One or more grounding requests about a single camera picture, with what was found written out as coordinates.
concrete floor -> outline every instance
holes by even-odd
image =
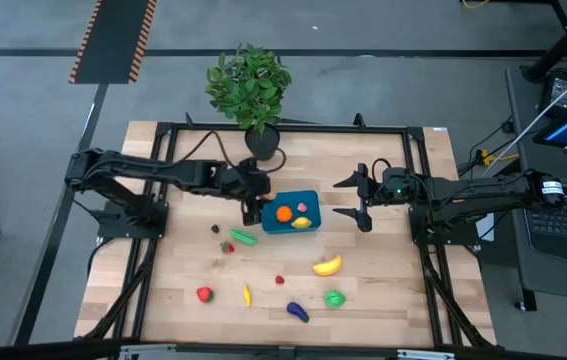
[[[92,0],[0,1],[0,47],[77,47]],[[567,2],[563,5],[567,12]],[[551,7],[455,0],[159,1],[149,48],[544,49],[563,33]],[[446,126],[457,162],[510,114],[503,71],[522,60],[284,58],[294,84],[283,116]],[[0,345],[9,341],[96,86],[69,85],[73,58],[0,57]],[[204,94],[214,58],[146,58],[135,85],[110,86],[93,146],[119,149],[131,120],[219,121]],[[506,139],[498,134],[487,143]],[[83,197],[97,206],[100,200]],[[71,338],[96,224],[73,208],[33,342]],[[567,355],[567,298],[541,294],[539,312],[511,306],[515,269],[485,266],[500,345]],[[212,358],[179,355],[179,358]]]

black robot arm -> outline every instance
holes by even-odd
[[[128,230],[140,238],[153,237],[156,233],[162,236],[161,230],[165,228],[168,204],[161,202],[164,199],[155,201],[153,196],[135,194],[115,177],[153,180],[195,195],[240,201],[246,226],[261,222],[261,210],[267,200],[259,197],[270,192],[270,179],[257,168],[253,158],[230,167],[227,162],[217,160],[170,163],[116,151],[82,151],[72,155],[65,181],[74,191],[93,190],[110,200],[105,211],[98,214],[101,229],[109,228],[99,231],[103,237],[134,237]],[[146,232],[139,233],[133,228]]]
[[[452,181],[427,177],[404,168],[387,168],[383,181],[368,176],[365,164],[334,187],[356,187],[360,209],[335,209],[353,217],[363,232],[372,230],[367,208],[410,204],[424,217],[423,230],[445,232],[459,223],[476,222],[491,212],[513,209],[559,207],[563,204],[562,185],[552,176],[534,170],[518,175]]]

strawberry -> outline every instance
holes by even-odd
[[[234,252],[234,246],[230,244],[228,241],[226,241],[221,244],[221,251],[223,251],[223,254],[232,253]]]
[[[210,289],[209,287],[202,287],[196,289],[196,296],[198,296],[201,302],[209,303],[214,297],[214,292],[212,292],[212,289]]]

wooden table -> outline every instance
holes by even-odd
[[[123,153],[148,157],[155,122],[130,123]],[[456,166],[447,131],[426,128],[433,176],[456,179]],[[206,131],[179,131],[179,159]],[[220,133],[234,163],[249,156],[242,132]],[[332,211],[358,207],[355,189],[332,185],[350,176],[359,162],[371,165],[384,157],[392,166],[405,166],[401,137],[387,134],[335,134],[283,132],[280,147],[287,153],[285,167],[271,174],[277,191],[312,189],[319,193],[322,225],[316,232],[269,236],[260,226],[247,230],[256,235],[254,247],[235,244],[232,254],[219,244],[231,240],[230,228],[243,228],[239,203],[194,196],[174,187],[168,230],[160,241],[152,273],[142,339],[162,342],[232,344],[294,344],[328,346],[430,347],[432,336],[423,273],[417,248],[412,244],[407,206],[370,209],[374,230],[361,233],[352,219]],[[413,144],[416,168],[418,152]],[[192,159],[222,159],[214,138]],[[280,155],[260,163],[272,168]],[[382,169],[377,167],[377,176]],[[143,183],[120,179],[140,193]],[[210,231],[217,224],[219,234]],[[76,326],[76,335],[92,329],[119,295],[130,240],[114,240],[95,257]],[[335,275],[319,277],[312,264],[340,254],[343,267]],[[481,334],[494,342],[492,322],[476,259],[463,247],[447,246],[454,295]],[[284,285],[274,282],[276,275]],[[248,284],[253,305],[246,308],[243,285]],[[201,303],[196,289],[215,292],[209,304]],[[338,289],[347,297],[340,309],[329,309],[323,294]],[[296,301],[308,311],[310,322],[290,316],[285,307]],[[449,329],[443,302],[439,312],[444,338]],[[132,299],[124,331],[131,333],[136,306]]]

toy orange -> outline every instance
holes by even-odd
[[[276,209],[276,220],[279,222],[288,222],[292,220],[292,209],[289,206],[281,206]]]

